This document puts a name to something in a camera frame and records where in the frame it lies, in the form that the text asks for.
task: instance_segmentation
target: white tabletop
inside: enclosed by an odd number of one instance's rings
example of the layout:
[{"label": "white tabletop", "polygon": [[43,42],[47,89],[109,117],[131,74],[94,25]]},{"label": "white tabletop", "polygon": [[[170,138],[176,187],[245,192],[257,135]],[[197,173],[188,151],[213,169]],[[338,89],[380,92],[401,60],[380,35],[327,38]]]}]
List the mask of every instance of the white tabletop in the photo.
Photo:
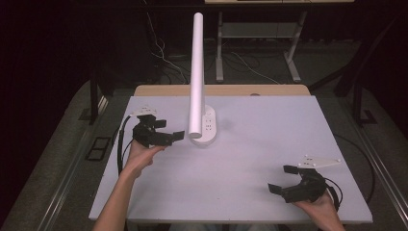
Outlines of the white tabletop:
[{"label": "white tabletop", "polygon": [[[167,127],[188,133],[187,96],[137,96],[124,117],[143,106],[155,109]],[[284,188],[300,176],[285,173],[304,155],[340,159],[318,172],[343,190],[339,216],[344,223],[372,222],[370,210],[352,177],[314,96],[207,96],[217,112],[217,138],[206,148],[189,138],[175,142],[154,158],[137,179],[128,219],[140,222],[301,223],[310,219],[268,191]],[[124,145],[137,118],[128,121]],[[97,219],[117,179],[117,141],[107,163],[89,218]]]}]

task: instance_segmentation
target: floor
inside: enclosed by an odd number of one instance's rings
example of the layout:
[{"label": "floor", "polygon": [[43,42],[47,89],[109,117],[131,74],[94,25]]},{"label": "floor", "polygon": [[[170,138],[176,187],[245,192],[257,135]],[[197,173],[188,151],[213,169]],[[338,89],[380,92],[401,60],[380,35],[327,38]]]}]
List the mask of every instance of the floor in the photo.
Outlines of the floor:
[{"label": "floor", "polygon": [[[273,81],[293,84],[282,56],[289,44],[286,40],[225,41],[223,84],[273,84]],[[301,42],[293,58],[302,77],[301,84],[310,86],[347,64],[359,45],[356,41],[332,41],[328,44],[321,41]],[[205,47],[205,82],[216,84],[214,41],[206,40]],[[180,70],[187,79],[190,78],[189,56],[173,52],[168,59],[178,67],[164,67],[156,84],[183,84],[185,80]],[[406,230],[408,225],[400,213],[407,211],[404,201],[408,194],[405,181],[408,173],[408,141],[368,91],[363,94],[363,108],[370,110],[376,123],[358,127],[350,116],[351,95],[338,98],[332,92],[336,82],[332,81],[312,94],[318,98],[365,198],[370,195],[373,180],[369,163],[378,163],[379,160],[386,169],[375,167],[373,170],[375,187],[369,202],[373,223],[347,225],[345,229]],[[89,125],[89,83],[78,90],[1,228],[2,231],[92,228],[93,221],[88,219],[89,210],[117,128],[133,93],[134,89],[124,86],[116,89],[112,96],[101,96],[100,116],[93,125]],[[97,138],[110,139],[108,150],[101,161],[88,161],[86,156]],[[400,206],[395,198],[402,202]],[[292,230],[317,230],[311,223],[288,226]],[[141,224],[139,228],[153,230],[155,226]]]}]

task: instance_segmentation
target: white tube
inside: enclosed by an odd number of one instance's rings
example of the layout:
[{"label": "white tube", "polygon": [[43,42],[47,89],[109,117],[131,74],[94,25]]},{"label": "white tube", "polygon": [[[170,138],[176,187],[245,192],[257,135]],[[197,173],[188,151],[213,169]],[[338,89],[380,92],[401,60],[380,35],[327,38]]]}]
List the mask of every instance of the white tube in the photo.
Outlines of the white tube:
[{"label": "white tube", "polygon": [[193,139],[202,136],[201,119],[205,114],[203,64],[203,15],[196,13],[192,34],[189,124],[189,136]]}]

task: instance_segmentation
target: forearm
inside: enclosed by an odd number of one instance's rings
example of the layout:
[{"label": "forearm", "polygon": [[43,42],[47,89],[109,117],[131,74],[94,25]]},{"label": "forearm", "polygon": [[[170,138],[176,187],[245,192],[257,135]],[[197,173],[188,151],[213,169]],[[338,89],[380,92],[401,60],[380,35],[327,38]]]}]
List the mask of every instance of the forearm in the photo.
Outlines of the forearm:
[{"label": "forearm", "polygon": [[120,173],[93,230],[123,230],[135,179],[135,173],[126,168]]}]

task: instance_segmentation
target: hand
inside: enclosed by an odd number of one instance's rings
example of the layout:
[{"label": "hand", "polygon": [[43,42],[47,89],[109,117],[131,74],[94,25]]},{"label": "hand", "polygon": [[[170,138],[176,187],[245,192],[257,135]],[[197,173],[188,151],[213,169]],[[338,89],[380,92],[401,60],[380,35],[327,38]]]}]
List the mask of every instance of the hand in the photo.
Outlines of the hand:
[{"label": "hand", "polygon": [[324,231],[344,230],[333,200],[327,191],[313,203],[298,201],[293,204],[306,212],[318,228]]},{"label": "hand", "polygon": [[130,170],[134,173],[135,179],[141,175],[141,171],[153,164],[153,156],[159,151],[165,150],[165,146],[145,147],[135,140],[132,140],[129,157],[123,170]]}]

